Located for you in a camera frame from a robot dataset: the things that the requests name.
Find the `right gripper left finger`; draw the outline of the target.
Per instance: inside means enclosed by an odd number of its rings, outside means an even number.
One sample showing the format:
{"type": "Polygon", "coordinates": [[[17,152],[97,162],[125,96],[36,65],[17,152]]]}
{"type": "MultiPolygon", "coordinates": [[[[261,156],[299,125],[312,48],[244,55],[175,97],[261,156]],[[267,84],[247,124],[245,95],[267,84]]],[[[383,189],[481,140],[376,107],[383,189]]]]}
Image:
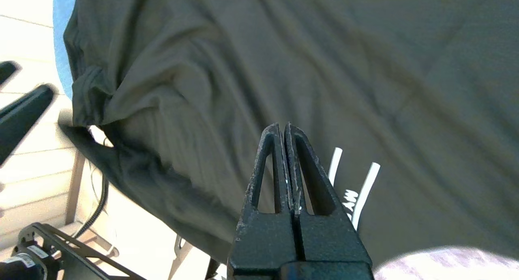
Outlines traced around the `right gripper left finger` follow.
{"type": "Polygon", "coordinates": [[[228,274],[278,274],[282,265],[297,259],[289,180],[283,136],[279,125],[274,123],[263,130],[258,145],[235,240],[228,256],[228,274]],[[274,171],[273,213],[258,210],[269,156],[274,171]]]}

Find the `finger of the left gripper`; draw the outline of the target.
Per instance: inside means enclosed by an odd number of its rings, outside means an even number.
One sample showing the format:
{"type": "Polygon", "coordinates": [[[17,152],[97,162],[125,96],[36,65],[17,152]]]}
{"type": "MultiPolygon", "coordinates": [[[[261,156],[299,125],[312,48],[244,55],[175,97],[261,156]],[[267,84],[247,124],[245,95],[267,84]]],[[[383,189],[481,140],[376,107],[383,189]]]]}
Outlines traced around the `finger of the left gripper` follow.
{"type": "Polygon", "coordinates": [[[4,86],[18,71],[20,71],[20,65],[15,61],[0,62],[0,86],[4,86]]]}
{"type": "Polygon", "coordinates": [[[18,144],[46,112],[56,95],[52,84],[41,84],[0,112],[0,164],[9,158],[18,144]]]}

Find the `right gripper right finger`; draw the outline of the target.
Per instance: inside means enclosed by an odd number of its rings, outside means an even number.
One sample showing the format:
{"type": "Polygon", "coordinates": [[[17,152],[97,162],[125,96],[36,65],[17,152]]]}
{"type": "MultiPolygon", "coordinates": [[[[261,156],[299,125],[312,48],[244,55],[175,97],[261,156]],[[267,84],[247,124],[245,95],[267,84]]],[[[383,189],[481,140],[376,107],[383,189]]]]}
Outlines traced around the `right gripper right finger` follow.
{"type": "Polygon", "coordinates": [[[308,137],[291,123],[285,126],[285,150],[296,244],[303,258],[306,261],[364,262],[371,266],[371,258],[308,137]]]}

